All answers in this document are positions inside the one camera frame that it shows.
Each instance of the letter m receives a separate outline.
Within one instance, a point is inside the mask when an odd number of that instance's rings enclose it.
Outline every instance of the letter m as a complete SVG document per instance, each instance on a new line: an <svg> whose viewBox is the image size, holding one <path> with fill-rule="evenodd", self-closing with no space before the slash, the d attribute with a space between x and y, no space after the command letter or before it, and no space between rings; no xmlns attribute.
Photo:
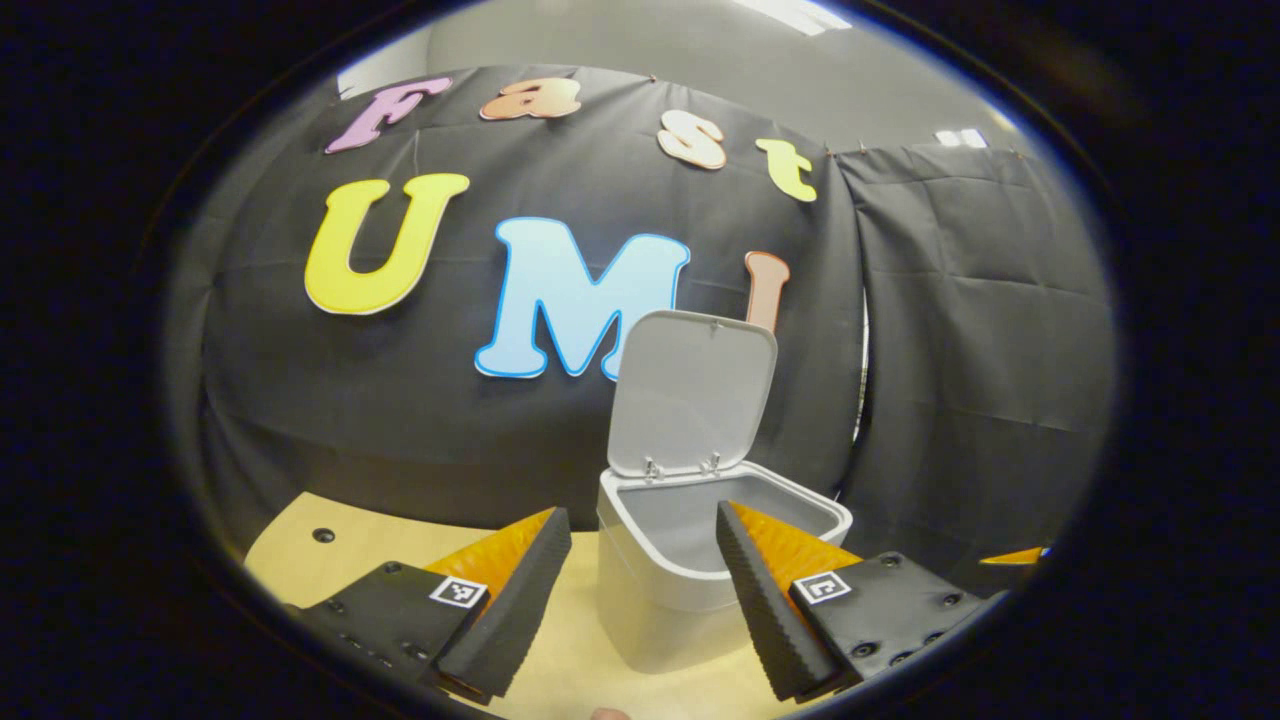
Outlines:
<svg viewBox="0 0 1280 720"><path fill-rule="evenodd" d="M617 380L631 325L646 313L676 306L676 279L689 263L684 243L637 234L593 281L564 223L512 218L497 233L507 246L507 278L493 342L476 352L476 369L502 378L535 378L547 369L547 354L534 345L541 311L561 364L573 377L586 370L617 319L617 346L600 364Z"/></svg>

